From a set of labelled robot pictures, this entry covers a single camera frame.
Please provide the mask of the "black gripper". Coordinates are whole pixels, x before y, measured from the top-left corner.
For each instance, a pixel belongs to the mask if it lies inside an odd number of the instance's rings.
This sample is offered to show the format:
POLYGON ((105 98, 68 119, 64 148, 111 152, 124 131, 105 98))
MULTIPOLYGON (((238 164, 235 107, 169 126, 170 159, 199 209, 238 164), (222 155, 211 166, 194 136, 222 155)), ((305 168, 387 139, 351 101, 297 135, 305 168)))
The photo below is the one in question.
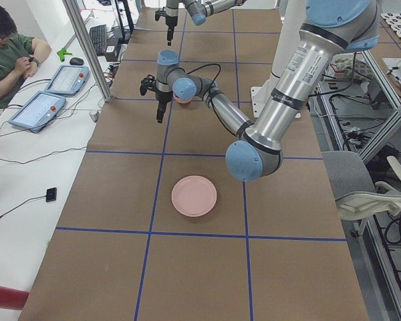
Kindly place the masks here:
POLYGON ((163 123, 167 104, 172 101, 172 92, 162 92, 158 90, 156 92, 156 100, 158 101, 156 121, 157 123, 163 123))
POLYGON ((165 22, 168 26, 167 39, 171 39, 167 40, 167 45, 171 46, 173 44, 174 29, 177 26, 177 16, 166 15, 165 22))

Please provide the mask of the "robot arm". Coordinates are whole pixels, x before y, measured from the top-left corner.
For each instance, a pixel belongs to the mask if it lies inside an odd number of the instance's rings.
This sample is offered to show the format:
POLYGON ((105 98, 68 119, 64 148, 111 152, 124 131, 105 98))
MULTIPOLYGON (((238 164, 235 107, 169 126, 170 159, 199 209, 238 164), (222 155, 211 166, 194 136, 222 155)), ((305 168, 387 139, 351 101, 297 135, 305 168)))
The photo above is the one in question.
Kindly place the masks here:
POLYGON ((173 37, 174 37, 174 29, 178 25, 178 13, 179 13, 179 5, 183 4, 184 8, 190 15, 192 22, 196 25, 202 25, 207 17, 210 17, 216 13, 220 13, 226 11, 232 7, 242 6, 245 1, 244 0, 216 0, 216 1, 205 1, 201 3, 200 1, 195 0, 167 0, 166 6, 162 9, 158 9, 155 11, 155 21, 158 21, 161 17, 165 18, 166 25, 168 27, 167 30, 167 45, 171 46, 173 37))
POLYGON ((171 49, 158 54, 153 85, 159 102, 157 119, 163 119, 173 97, 191 100, 197 96, 238 137, 226 151, 229 172, 240 181, 274 173, 282 163, 281 138, 331 59, 337 54, 371 49, 379 37, 377 1, 308 1, 303 12, 299 43, 255 122, 236 108, 214 81, 187 74, 171 49))

